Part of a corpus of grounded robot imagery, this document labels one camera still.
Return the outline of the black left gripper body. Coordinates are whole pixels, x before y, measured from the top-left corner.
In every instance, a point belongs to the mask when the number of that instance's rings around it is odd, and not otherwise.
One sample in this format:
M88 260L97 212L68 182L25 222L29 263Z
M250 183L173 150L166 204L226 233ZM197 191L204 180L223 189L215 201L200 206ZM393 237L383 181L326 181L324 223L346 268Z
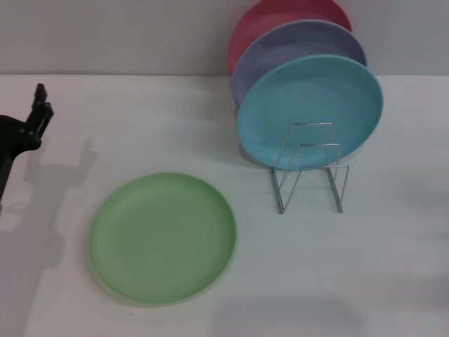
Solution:
M1 115L1 197L4 195L15 158L25 151L25 123Z

